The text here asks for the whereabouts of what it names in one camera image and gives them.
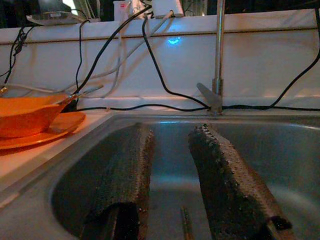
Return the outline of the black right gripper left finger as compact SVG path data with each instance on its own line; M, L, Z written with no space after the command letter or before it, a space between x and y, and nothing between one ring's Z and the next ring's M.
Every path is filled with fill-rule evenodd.
M118 147L98 181L81 238L144 240L155 136L142 123L117 130L113 136Z

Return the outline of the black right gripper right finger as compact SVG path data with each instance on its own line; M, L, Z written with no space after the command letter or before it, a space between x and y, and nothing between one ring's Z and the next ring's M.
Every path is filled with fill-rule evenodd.
M295 240L293 225L266 183L213 125L188 135L214 240Z

